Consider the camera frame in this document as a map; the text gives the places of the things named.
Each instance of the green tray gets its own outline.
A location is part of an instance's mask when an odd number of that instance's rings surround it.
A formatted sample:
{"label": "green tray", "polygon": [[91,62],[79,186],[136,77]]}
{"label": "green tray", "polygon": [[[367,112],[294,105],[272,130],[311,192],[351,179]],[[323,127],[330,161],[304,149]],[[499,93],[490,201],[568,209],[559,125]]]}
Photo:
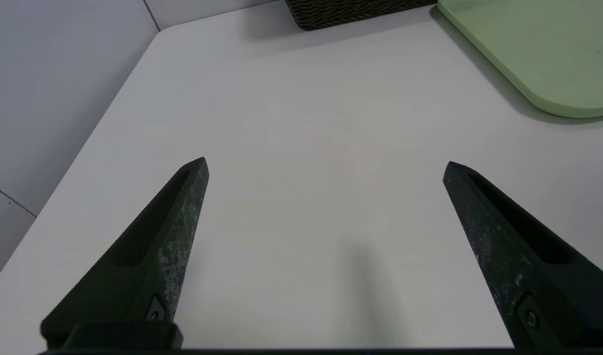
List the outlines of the green tray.
{"label": "green tray", "polygon": [[439,9],[536,107],[603,115],[603,0],[439,0]]}

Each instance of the white table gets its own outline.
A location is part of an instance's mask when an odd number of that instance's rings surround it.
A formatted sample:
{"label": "white table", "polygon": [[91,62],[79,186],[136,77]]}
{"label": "white table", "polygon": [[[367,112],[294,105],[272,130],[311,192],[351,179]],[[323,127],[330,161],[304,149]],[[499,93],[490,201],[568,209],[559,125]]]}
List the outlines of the white table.
{"label": "white table", "polygon": [[477,169],[603,268],[603,121],[582,122],[533,108],[431,7],[164,30],[1,272],[0,355],[44,349],[43,317],[200,156],[185,347],[511,346],[443,171]]}

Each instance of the wicker basket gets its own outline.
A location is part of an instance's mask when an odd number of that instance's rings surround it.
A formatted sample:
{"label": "wicker basket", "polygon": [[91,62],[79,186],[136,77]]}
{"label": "wicker basket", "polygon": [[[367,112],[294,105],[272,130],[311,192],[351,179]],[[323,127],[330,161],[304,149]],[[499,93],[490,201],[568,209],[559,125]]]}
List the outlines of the wicker basket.
{"label": "wicker basket", "polygon": [[437,3],[437,0],[286,0],[295,22],[306,31],[364,20]]}

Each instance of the screw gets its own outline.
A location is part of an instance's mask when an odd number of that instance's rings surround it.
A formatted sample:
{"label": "screw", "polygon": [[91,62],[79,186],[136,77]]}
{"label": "screw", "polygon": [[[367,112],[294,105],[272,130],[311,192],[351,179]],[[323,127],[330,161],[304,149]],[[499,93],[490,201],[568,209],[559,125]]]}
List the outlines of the screw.
{"label": "screw", "polygon": [[538,317],[536,317],[536,314],[532,310],[528,310],[525,313],[525,321],[531,328],[538,328]]}

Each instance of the white wall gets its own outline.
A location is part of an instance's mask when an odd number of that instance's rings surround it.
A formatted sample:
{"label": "white wall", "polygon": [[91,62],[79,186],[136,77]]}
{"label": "white wall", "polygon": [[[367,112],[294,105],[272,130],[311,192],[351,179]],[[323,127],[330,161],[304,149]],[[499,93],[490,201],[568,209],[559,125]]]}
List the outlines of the white wall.
{"label": "white wall", "polygon": [[0,193],[0,271],[34,219],[34,216]]}
{"label": "white wall", "polygon": [[157,32],[143,0],[0,0],[0,270]]}
{"label": "white wall", "polygon": [[146,0],[159,29],[273,0]]}

